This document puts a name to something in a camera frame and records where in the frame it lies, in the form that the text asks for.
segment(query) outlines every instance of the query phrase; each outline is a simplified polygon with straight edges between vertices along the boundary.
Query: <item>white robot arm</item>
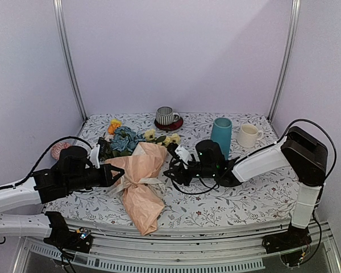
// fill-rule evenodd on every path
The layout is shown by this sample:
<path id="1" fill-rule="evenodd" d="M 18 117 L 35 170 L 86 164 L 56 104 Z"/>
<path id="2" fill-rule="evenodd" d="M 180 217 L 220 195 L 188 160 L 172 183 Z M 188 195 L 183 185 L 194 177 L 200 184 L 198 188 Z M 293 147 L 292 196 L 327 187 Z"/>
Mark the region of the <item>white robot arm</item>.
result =
<path id="1" fill-rule="evenodd" d="M 311 242 L 308 224 L 325 183 L 327 148 L 301 128 L 289 126 L 281 139 L 242 159 L 225 160 L 219 145 L 212 140 L 197 143 L 199 161 L 174 144 L 168 146 L 168 151 L 173 159 L 164 175 L 179 191 L 177 184 L 188 186 L 192 178 L 212 178 L 220 186 L 237 187 L 257 175 L 291 166 L 298 176 L 300 188 L 289 230 L 286 234 L 265 237 L 263 245 L 272 253 Z"/>

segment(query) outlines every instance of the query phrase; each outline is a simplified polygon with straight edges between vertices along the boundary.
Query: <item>cream mug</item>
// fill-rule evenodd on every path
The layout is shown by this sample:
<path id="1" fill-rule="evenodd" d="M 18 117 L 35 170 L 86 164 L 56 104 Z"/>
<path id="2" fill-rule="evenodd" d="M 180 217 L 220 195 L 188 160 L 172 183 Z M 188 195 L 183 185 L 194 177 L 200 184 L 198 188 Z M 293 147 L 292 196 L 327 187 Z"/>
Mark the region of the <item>cream mug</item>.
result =
<path id="1" fill-rule="evenodd" d="M 255 125 L 250 123 L 242 124 L 238 134 L 238 143 L 245 148 L 252 148 L 256 141 L 264 137 L 264 132 L 259 130 Z"/>

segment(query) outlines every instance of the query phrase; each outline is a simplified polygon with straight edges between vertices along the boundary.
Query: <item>metal pole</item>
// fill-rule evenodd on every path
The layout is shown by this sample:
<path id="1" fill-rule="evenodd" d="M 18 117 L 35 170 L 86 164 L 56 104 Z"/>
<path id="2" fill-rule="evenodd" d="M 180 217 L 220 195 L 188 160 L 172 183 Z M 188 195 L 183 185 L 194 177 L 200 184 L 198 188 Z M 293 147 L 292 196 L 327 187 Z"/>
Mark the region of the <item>metal pole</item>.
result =
<path id="1" fill-rule="evenodd" d="M 278 108 L 279 100 L 282 94 L 286 73 L 288 71 L 288 65 L 289 65 L 290 56 L 292 54 L 294 37 L 297 32 L 298 17 L 300 14 L 300 5 L 301 5 L 300 0 L 293 0 L 292 12 L 290 13 L 288 38 L 287 38 L 287 42 L 285 46 L 282 67 L 280 69 L 277 87 L 276 87 L 272 105 L 268 114 L 268 120 L 270 121 L 270 123 L 273 123 L 273 120 L 274 120 L 274 117 Z"/>
<path id="2" fill-rule="evenodd" d="M 72 58 L 70 55 L 68 38 L 67 38 L 66 28 L 65 28 L 65 23 L 64 23 L 62 1 L 53 0 L 53 4 L 55 7 L 59 38 L 61 40 L 63 55 L 64 55 L 64 59 L 65 59 L 65 63 L 66 63 L 67 71 L 68 71 L 69 81 L 72 86 L 74 99 L 76 100 L 78 111 L 80 112 L 82 120 L 86 121 L 88 116 L 86 114 L 85 105 L 82 100 L 80 89 L 78 88 L 76 74 L 74 73 L 74 67 L 73 67 Z"/>

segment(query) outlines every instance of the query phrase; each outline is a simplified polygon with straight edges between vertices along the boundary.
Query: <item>artificial flower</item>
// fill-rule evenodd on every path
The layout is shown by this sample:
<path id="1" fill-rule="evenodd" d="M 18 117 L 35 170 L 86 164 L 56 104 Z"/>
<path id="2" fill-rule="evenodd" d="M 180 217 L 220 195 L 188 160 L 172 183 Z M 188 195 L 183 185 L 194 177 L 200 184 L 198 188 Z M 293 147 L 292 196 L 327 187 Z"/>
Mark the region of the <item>artificial flower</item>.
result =
<path id="1" fill-rule="evenodd" d="M 155 139 L 155 129 L 150 129 L 145 132 L 144 137 L 146 141 L 152 141 Z"/>
<path id="2" fill-rule="evenodd" d="M 173 143 L 180 144 L 180 142 L 181 142 L 181 137 L 180 137 L 178 134 L 173 134 L 173 135 L 170 137 L 170 141 L 172 141 Z"/>
<path id="3" fill-rule="evenodd" d="M 115 130 L 119 128 L 121 124 L 121 121 L 117 120 L 116 118 L 112 119 L 109 128 L 107 128 L 107 132 L 110 135 L 113 135 L 115 133 Z"/>
<path id="4" fill-rule="evenodd" d="M 114 132 L 114 139 L 111 141 L 110 147 L 113 151 L 129 151 L 132 153 L 141 141 L 144 141 L 142 135 L 136 134 L 129 127 L 120 126 Z"/>
<path id="5" fill-rule="evenodd" d="M 163 144 L 165 147 L 167 147 L 170 144 L 170 142 L 172 142 L 171 138 L 169 136 L 166 136 L 165 140 L 163 141 Z"/>

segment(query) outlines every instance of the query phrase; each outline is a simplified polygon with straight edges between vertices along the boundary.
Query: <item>striped mug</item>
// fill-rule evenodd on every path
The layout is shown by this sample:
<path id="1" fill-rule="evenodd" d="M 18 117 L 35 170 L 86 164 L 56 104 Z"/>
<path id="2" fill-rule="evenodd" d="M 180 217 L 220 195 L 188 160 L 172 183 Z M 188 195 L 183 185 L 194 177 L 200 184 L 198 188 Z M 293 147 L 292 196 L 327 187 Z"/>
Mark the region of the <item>striped mug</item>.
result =
<path id="1" fill-rule="evenodd" d="M 171 125 L 180 119 L 179 113 L 175 113 L 169 106 L 163 106 L 157 110 L 155 120 L 160 125 Z"/>

